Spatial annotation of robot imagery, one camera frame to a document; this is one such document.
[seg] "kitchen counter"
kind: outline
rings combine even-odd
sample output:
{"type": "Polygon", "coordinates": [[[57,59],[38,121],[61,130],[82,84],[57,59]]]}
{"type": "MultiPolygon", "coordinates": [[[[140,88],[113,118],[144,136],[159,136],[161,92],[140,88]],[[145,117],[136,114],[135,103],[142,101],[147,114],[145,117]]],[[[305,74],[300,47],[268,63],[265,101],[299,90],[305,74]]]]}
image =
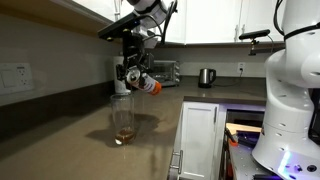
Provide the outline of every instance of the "kitchen counter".
{"type": "Polygon", "coordinates": [[[0,144],[1,179],[166,179],[185,100],[260,103],[266,100],[265,80],[218,78],[229,87],[200,89],[186,77],[179,87],[157,96],[135,91],[133,144],[117,146],[110,105],[89,114],[76,113],[48,122],[0,144]]]}

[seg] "electric kettle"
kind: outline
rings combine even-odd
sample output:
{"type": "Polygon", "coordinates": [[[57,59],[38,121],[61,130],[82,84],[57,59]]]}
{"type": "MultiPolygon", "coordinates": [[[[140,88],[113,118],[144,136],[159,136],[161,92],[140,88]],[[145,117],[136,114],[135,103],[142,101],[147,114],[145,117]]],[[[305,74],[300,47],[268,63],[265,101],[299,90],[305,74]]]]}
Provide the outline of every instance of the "electric kettle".
{"type": "Polygon", "coordinates": [[[211,84],[216,80],[216,70],[214,69],[200,69],[199,74],[199,88],[211,88],[211,84]]]}

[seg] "toaster oven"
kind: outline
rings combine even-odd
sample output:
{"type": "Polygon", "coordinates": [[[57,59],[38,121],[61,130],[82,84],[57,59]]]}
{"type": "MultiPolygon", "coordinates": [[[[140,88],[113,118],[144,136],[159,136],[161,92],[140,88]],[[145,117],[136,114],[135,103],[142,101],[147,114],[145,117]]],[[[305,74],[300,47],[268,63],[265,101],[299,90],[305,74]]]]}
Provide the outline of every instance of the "toaster oven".
{"type": "Polygon", "coordinates": [[[178,86],[180,82],[180,67],[178,61],[155,60],[153,72],[149,75],[163,87],[178,86]]]}

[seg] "gray wall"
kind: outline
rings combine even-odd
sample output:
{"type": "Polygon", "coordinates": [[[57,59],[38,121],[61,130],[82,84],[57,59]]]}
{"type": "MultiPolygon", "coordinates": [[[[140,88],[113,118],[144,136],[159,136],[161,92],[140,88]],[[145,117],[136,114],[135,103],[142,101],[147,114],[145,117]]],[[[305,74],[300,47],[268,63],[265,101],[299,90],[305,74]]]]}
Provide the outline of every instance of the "gray wall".
{"type": "Polygon", "coordinates": [[[30,63],[35,89],[0,95],[0,106],[113,80],[121,46],[0,15],[0,63],[30,63]]]}
{"type": "Polygon", "coordinates": [[[157,60],[180,61],[180,73],[191,76],[198,76],[201,68],[213,68],[218,76],[237,77],[238,62],[245,62],[242,76],[265,77],[264,62],[270,56],[248,56],[249,48],[158,48],[151,52],[157,60]]]}

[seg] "upper cabinet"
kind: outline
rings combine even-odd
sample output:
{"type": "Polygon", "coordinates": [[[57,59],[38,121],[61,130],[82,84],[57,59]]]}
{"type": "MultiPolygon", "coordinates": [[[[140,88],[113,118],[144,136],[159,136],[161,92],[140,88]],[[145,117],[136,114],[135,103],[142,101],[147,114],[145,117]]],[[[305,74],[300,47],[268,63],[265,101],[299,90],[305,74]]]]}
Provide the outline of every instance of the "upper cabinet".
{"type": "MultiPolygon", "coordinates": [[[[269,36],[273,41],[283,41],[283,36],[273,25],[273,16],[275,12],[276,0],[243,0],[239,24],[239,35],[253,31],[269,29],[269,36]]],[[[284,6],[284,0],[278,10],[278,24],[281,27],[284,6]]],[[[257,38],[259,41],[271,41],[268,37],[257,38]]]]}
{"type": "MultiPolygon", "coordinates": [[[[100,23],[117,21],[134,8],[127,0],[51,0],[87,15],[100,23]]],[[[173,0],[163,0],[169,7],[173,0]]],[[[283,41],[273,25],[277,0],[178,0],[178,13],[171,16],[166,32],[166,42],[178,44],[241,43],[243,33],[270,29],[273,41],[283,41]]],[[[286,0],[278,12],[281,27],[286,0]]],[[[156,27],[151,29],[160,34],[156,27]]],[[[268,37],[257,38],[271,42],[268,37]]]]}
{"type": "MultiPolygon", "coordinates": [[[[284,3],[278,12],[281,26],[284,3]]],[[[203,0],[188,1],[186,15],[186,43],[241,42],[242,33],[270,29],[274,41],[282,36],[273,26],[276,0],[203,0]]],[[[269,41],[259,38],[258,41],[269,41]]]]}
{"type": "Polygon", "coordinates": [[[88,8],[89,10],[109,19],[115,21],[116,4],[115,0],[72,0],[81,6],[88,8]]]}
{"type": "Polygon", "coordinates": [[[235,42],[241,0],[187,2],[186,43],[235,42]]]}
{"type": "MultiPolygon", "coordinates": [[[[173,0],[163,0],[167,8],[173,0]]],[[[166,31],[166,42],[185,44],[186,39],[186,0],[178,0],[177,13],[173,13],[166,31]]],[[[156,34],[160,34],[159,29],[155,28],[156,34]]]]}

